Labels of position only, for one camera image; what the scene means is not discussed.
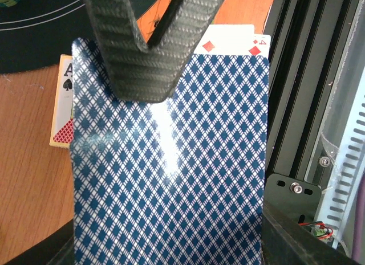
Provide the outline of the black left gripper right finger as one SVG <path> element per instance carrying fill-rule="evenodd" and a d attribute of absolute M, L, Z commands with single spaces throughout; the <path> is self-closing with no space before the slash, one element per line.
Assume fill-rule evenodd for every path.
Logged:
<path fill-rule="evenodd" d="M 262 261 L 277 265 L 357 264 L 319 241 L 269 202 L 263 204 Z"/>

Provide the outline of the blue backed card deck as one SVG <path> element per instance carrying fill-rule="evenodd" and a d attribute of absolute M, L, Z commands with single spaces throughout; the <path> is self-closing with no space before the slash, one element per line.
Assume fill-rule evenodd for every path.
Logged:
<path fill-rule="evenodd" d="M 194 54 L 172 97 L 122 101 L 72 45 L 76 264 L 260 264 L 269 61 Z"/>

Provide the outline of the four of diamonds card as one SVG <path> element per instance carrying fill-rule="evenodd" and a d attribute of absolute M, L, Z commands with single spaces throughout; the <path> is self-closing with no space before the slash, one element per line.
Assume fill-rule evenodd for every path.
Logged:
<path fill-rule="evenodd" d="M 209 25 L 194 53 L 269 57 L 271 36 L 256 34 L 254 25 Z"/>

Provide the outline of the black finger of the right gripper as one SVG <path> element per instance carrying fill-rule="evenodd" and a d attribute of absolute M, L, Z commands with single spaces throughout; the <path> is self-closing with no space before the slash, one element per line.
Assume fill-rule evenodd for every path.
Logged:
<path fill-rule="evenodd" d="M 224 0 L 171 0 L 148 40 L 130 0 L 84 0 L 111 88 L 125 101 L 171 97 Z"/>

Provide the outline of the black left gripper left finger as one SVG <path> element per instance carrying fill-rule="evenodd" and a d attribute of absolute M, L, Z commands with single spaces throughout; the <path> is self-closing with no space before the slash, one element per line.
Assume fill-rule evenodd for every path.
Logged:
<path fill-rule="evenodd" d="M 11 264 L 47 264 L 73 237 L 73 220 L 11 260 Z"/>

